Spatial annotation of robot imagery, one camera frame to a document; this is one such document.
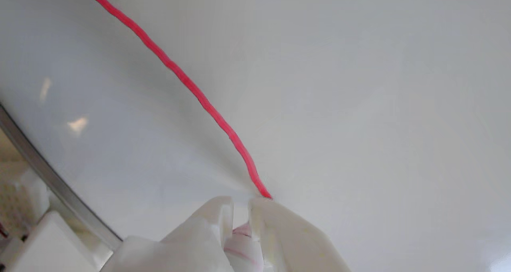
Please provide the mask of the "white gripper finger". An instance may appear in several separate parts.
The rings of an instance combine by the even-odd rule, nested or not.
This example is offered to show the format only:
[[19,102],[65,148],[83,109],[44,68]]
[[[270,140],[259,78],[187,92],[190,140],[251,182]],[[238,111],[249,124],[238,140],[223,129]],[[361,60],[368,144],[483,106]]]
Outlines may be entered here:
[[215,241],[220,247],[223,247],[225,241],[232,236],[233,217],[234,202],[232,197],[214,197],[195,210],[190,217],[160,242]]
[[270,199],[249,201],[252,235],[263,260],[274,272],[349,272],[350,269],[319,228]]

